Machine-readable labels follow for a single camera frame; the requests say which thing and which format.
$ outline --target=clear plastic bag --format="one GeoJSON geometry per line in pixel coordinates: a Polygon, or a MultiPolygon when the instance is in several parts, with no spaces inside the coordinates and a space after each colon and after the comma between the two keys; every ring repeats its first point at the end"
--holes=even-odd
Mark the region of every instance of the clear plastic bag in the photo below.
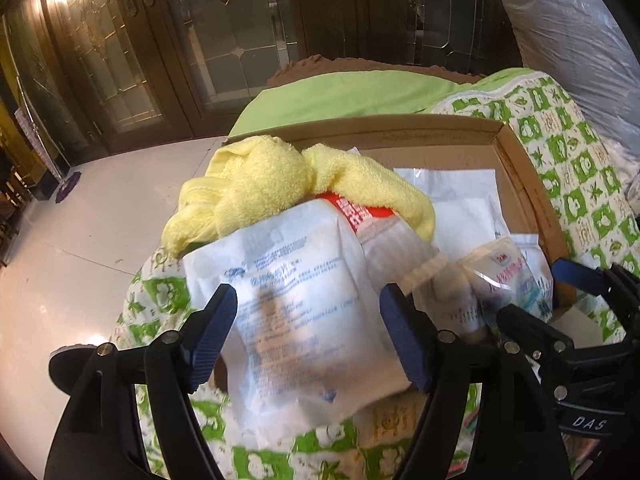
{"type": "Polygon", "coordinates": [[[508,237],[498,238],[459,261],[474,293],[480,300],[484,319],[495,329],[497,311],[510,303],[539,319],[551,318],[549,305],[527,262],[508,237]]]}
{"type": "Polygon", "coordinates": [[[238,294],[222,356],[241,431],[268,446],[406,389],[378,295],[430,279],[436,254],[392,211],[376,218],[333,196],[185,256],[194,308],[220,283],[238,294]]]}
{"type": "Polygon", "coordinates": [[[413,295],[416,309],[426,312],[438,330],[451,330],[471,344],[487,335],[478,298],[459,264],[444,267],[413,295]]]}

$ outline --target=glass door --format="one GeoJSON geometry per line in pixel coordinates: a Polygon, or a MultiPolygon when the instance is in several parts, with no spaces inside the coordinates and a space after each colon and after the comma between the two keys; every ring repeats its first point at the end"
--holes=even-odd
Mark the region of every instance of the glass door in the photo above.
{"type": "Polygon", "coordinates": [[[40,0],[14,0],[2,18],[10,55],[35,108],[32,112],[38,126],[57,140],[72,164],[107,155],[106,146],[73,98],[52,52],[40,0]]]}
{"type": "Polygon", "coordinates": [[[193,137],[143,0],[42,0],[72,91],[110,153],[193,137]]]}
{"type": "Polygon", "coordinates": [[[228,132],[298,60],[289,0],[154,0],[145,11],[197,136],[228,132]]]}

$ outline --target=pillow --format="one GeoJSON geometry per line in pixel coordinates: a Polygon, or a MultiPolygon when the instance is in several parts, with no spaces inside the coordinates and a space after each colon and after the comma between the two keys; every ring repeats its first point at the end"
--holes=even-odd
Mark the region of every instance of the pillow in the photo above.
{"type": "Polygon", "coordinates": [[[628,185],[640,170],[640,64],[602,0],[502,0],[525,66],[578,103],[628,185]]]}

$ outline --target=brown blanket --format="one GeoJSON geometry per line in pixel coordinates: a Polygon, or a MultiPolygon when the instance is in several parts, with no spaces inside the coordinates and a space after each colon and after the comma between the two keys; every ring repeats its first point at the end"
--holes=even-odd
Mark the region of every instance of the brown blanket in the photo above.
{"type": "Polygon", "coordinates": [[[458,84],[476,83],[483,78],[483,76],[479,75],[465,75],[458,72],[451,72],[435,65],[391,65],[354,57],[338,58],[332,61],[316,54],[315,56],[291,63],[289,66],[278,70],[275,75],[267,81],[267,86],[268,88],[276,88],[277,86],[293,83],[300,79],[332,72],[368,72],[370,70],[404,70],[406,72],[433,75],[458,84]]]}

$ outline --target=red label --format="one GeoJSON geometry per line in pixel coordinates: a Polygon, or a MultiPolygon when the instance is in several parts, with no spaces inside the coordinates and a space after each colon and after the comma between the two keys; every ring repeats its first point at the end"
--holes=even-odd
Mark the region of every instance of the red label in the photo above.
{"type": "Polygon", "coordinates": [[[358,228],[370,218],[387,218],[394,214],[394,212],[387,207],[366,207],[363,205],[355,205],[353,202],[350,202],[346,198],[334,193],[322,193],[316,197],[324,198],[331,202],[334,207],[349,221],[354,232],[358,232],[358,228]]]}

